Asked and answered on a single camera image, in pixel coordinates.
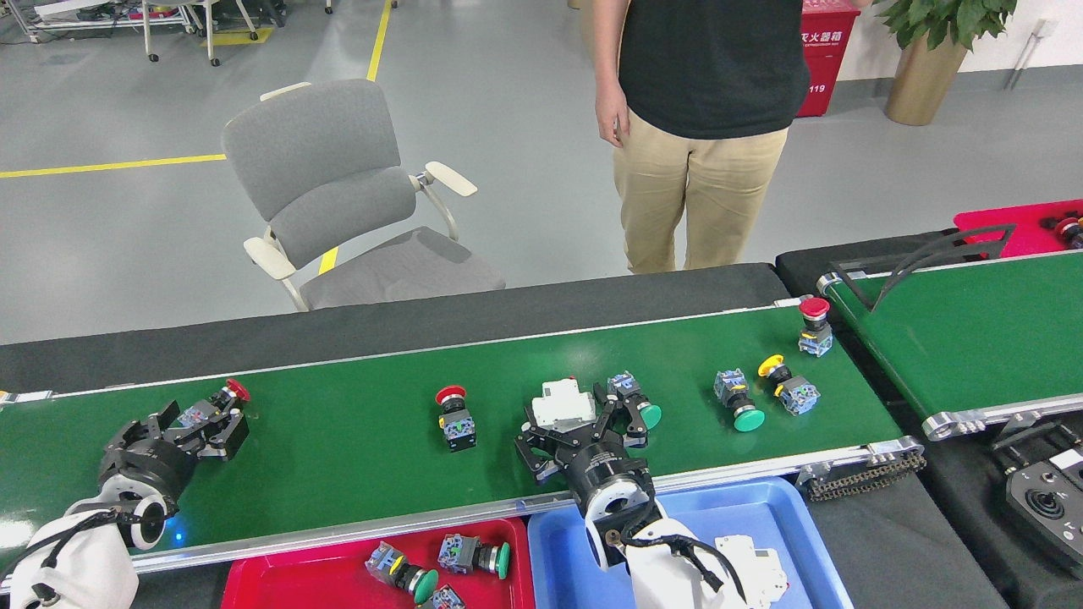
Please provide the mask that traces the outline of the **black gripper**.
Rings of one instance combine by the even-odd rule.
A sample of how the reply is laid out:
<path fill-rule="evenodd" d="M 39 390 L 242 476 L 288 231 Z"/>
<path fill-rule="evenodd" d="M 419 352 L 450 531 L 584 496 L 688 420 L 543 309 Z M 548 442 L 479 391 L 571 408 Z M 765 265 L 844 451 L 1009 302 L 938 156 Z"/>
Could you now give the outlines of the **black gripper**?
<path fill-rule="evenodd" d="M 612 431 L 618 439 L 593 439 L 591 405 L 562 414 L 550 425 L 525 406 L 527 422 L 516 439 L 516 448 L 538 485 L 556 472 L 564 474 L 580 516 L 602 517 L 641 505 L 655 497 L 652 475 L 644 458 L 626 448 L 647 448 L 652 428 L 652 402 L 638 381 L 606 381 L 592 386 L 601 413 L 596 417 L 597 436 Z"/>
<path fill-rule="evenodd" d="M 249 433 L 243 411 L 229 411 L 194 425 L 187 433 L 170 430 L 179 417 L 175 400 L 143 420 L 131 420 L 105 448 L 97 474 L 97 501 L 162 495 L 168 513 L 190 484 L 200 459 L 232 459 Z M 181 450 L 186 444 L 186 452 Z"/>

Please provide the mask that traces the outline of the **person's right hand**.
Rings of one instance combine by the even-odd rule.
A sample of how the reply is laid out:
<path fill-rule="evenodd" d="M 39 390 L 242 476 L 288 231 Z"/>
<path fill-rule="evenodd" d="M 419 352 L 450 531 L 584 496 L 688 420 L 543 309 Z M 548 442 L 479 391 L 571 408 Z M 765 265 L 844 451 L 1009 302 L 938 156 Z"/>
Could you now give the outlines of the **person's right hand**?
<path fill-rule="evenodd" d="M 618 82 L 596 83 L 595 114 L 598 135 L 615 150 L 623 150 L 630 134 L 630 120 L 625 92 Z"/>

